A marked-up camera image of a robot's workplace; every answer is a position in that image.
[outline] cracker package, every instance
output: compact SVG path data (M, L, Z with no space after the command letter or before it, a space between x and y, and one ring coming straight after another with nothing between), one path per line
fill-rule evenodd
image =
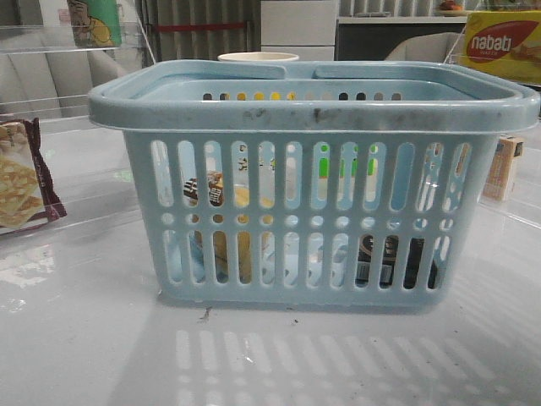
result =
M467 17L460 64L541 85L541 12L480 11Z
M38 120L0 123L0 234L66 215L40 153Z

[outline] red logo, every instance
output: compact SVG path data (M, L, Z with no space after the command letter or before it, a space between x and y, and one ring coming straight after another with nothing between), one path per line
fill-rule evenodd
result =
M508 21L491 25L473 36L466 54L477 63L500 59L522 44L538 24L537 21Z

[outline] yellow item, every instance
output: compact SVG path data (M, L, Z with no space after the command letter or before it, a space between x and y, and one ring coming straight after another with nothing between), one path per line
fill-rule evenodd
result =
M93 45L102 47L112 47L114 43L111 40L111 30L100 19L90 17L90 39Z
M469 14L459 63L524 84L541 84L541 12Z

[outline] can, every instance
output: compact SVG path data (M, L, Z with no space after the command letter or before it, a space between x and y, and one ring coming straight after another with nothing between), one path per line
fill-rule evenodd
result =
M78 47L118 47L122 43L116 0L68 0Z

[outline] cardboard box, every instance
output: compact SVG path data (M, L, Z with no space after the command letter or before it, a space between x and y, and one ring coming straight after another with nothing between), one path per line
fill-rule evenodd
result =
M521 137L500 137L484 185L483 196L498 201L509 199L515 186L517 158L522 156L523 143L524 139Z
M524 84L541 84L541 11L471 13L460 64Z

